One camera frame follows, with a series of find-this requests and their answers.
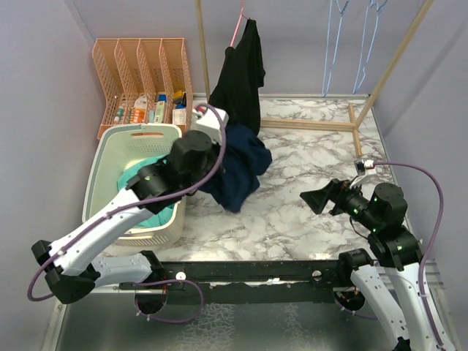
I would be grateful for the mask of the light blue wire hanger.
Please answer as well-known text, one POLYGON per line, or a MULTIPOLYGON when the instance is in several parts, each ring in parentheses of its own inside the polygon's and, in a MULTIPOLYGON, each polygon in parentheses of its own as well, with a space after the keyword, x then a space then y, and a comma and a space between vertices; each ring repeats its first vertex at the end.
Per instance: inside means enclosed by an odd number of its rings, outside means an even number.
POLYGON ((355 82, 352 93, 357 94, 363 85, 366 76, 367 68, 372 55, 374 43, 379 28, 380 15, 384 10, 387 0, 384 1, 368 1, 361 35, 361 48, 358 59, 358 69, 355 76, 355 82))

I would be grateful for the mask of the teal t shirt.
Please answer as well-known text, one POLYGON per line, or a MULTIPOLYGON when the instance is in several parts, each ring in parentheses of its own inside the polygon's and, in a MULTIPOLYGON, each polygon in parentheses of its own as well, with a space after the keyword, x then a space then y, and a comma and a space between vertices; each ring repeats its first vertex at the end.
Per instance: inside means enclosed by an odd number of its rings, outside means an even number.
POLYGON ((137 227, 155 228, 166 225, 173 216, 174 204, 178 198, 162 202, 142 204, 144 200, 167 195, 170 187, 165 183, 168 169, 166 156, 156 156, 143 159, 127 167, 117 182, 118 191, 133 190, 139 209, 148 210, 150 217, 140 222, 137 227))

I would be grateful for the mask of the navy blue t shirt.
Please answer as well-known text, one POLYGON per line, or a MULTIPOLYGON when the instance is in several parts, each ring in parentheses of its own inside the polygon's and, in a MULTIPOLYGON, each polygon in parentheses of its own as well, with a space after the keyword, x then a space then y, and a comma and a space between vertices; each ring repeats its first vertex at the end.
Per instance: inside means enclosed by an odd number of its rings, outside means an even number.
POLYGON ((200 187, 231 213, 241 211, 244 201, 260 187, 263 175, 273 159, 271 151, 248 127, 241 124, 226 128, 227 146, 222 169, 200 187))

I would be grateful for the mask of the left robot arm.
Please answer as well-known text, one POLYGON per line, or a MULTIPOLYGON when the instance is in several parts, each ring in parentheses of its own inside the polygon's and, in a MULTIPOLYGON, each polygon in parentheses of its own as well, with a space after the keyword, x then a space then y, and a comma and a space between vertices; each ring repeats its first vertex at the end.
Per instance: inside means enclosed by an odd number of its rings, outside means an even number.
POLYGON ((222 164, 225 142, 216 148, 204 132, 193 130, 177 139, 170 153, 140 168, 127 185, 97 214, 54 242, 38 241, 31 250, 51 296, 74 303, 94 288, 130 283, 151 289, 162 278, 162 266, 149 251, 132 256, 101 253, 137 224, 194 193, 222 164))

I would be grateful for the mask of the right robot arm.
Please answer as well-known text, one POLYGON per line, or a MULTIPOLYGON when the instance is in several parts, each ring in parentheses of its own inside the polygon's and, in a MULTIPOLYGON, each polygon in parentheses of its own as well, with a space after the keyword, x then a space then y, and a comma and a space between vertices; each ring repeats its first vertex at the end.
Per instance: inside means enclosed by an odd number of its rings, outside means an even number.
POLYGON ((336 278, 362 293, 394 350, 456 348, 426 290, 420 244, 403 224, 407 202, 400 187, 380 183, 366 199, 350 181, 333 179, 300 197, 315 214, 333 202, 332 216, 347 214, 369 230, 371 250, 342 252, 336 278))

